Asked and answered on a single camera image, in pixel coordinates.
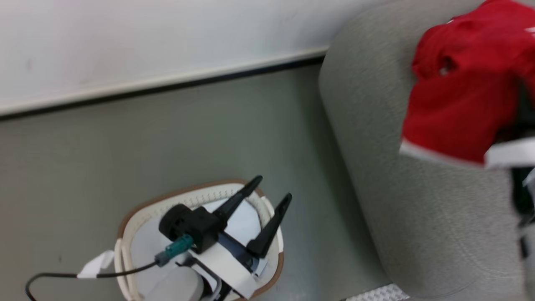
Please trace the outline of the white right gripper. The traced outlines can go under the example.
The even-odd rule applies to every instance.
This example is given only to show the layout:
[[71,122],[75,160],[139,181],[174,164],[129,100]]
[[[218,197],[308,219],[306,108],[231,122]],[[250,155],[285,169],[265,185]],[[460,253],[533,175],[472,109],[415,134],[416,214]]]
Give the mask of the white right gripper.
[[485,153],[485,168],[507,169],[535,165],[535,108],[531,82],[514,79],[495,85],[497,133]]

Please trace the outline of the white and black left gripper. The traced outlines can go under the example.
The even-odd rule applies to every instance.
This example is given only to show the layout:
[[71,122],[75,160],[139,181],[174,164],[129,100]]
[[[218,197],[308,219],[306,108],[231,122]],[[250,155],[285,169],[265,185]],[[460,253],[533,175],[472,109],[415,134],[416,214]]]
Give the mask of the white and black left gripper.
[[[212,212],[218,218],[219,228],[227,227],[235,210],[255,191],[262,179],[261,175],[256,176]],[[290,193],[286,194],[275,207],[273,217],[259,235],[248,242],[247,248],[231,235],[222,232],[213,246],[202,253],[191,249],[191,256],[202,269],[221,283],[222,291],[233,292],[240,298],[249,300],[260,287],[258,279],[267,265],[264,258],[269,252],[292,198]]]

